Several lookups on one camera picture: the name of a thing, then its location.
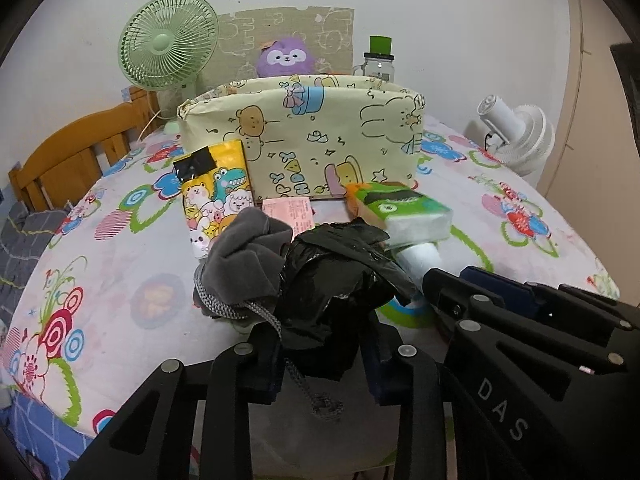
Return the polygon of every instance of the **floral bedsheet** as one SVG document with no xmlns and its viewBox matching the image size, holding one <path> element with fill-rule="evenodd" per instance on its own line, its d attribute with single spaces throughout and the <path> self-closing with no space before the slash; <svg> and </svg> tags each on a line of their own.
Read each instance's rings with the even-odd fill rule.
<svg viewBox="0 0 640 480">
<path fill-rule="evenodd" d="M 445 270 L 475 265 L 520 282 L 619 296 L 590 248 L 531 186 L 437 120 L 426 117 L 424 126 L 412 178 L 454 211 L 451 236 L 438 245 Z M 181 154 L 179 136 L 158 131 L 115 164 L 56 232 L 14 315 L 4 374 L 88 436 L 163 360 L 213 359 L 250 330 L 193 306 L 197 260 L 172 173 Z M 317 221 L 345 219 L 339 202 L 314 209 Z M 442 356 L 427 306 L 392 301 L 379 314 L 406 342 Z M 392 456 L 398 410 L 375 405 L 359 360 L 339 384 L 312 387 L 343 401 L 342 421 L 314 419 L 286 380 L 277 402 L 251 408 L 257 474 L 328 476 Z"/>
</svg>

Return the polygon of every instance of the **gray blanket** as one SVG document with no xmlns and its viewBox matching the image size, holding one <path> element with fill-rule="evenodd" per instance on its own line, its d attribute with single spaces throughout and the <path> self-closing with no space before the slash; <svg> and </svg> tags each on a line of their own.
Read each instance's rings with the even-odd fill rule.
<svg viewBox="0 0 640 480">
<path fill-rule="evenodd" d="M 0 319 L 8 327 L 15 308 L 65 211 L 29 213 L 23 202 L 15 203 L 0 231 Z"/>
</svg>

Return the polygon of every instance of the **beige door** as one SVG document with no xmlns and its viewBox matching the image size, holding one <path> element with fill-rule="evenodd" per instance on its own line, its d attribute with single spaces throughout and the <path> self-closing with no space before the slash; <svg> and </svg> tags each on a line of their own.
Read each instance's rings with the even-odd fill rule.
<svg viewBox="0 0 640 480">
<path fill-rule="evenodd" d="M 539 190 L 599 256 L 621 299 L 638 304 L 640 156 L 610 52 L 612 44 L 629 43 L 629 38 L 602 0 L 574 0 L 570 8 L 572 29 L 580 27 L 582 44 L 570 64 L 563 109 L 568 123 L 563 133 L 561 120 Z"/>
</svg>

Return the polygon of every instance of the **crumpled black bag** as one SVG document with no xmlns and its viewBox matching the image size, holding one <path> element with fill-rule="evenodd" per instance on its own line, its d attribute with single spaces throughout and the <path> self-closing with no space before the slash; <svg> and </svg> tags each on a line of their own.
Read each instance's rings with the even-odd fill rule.
<svg viewBox="0 0 640 480">
<path fill-rule="evenodd" d="M 340 380 L 353 365 L 368 313 L 394 296 L 407 304 L 417 292 L 383 253 L 387 238 L 356 218 L 303 232 L 289 246 L 274 314 L 286 357 L 303 374 Z"/>
</svg>

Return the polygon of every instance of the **plush toy face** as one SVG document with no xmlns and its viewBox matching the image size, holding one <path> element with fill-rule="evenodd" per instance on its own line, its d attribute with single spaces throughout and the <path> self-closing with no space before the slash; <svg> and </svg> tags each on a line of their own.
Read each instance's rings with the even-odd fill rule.
<svg viewBox="0 0 640 480">
<path fill-rule="evenodd" d="M 309 75 L 315 73 L 315 64 L 302 40 L 285 38 L 263 50 L 255 68 L 260 77 Z"/>
</svg>

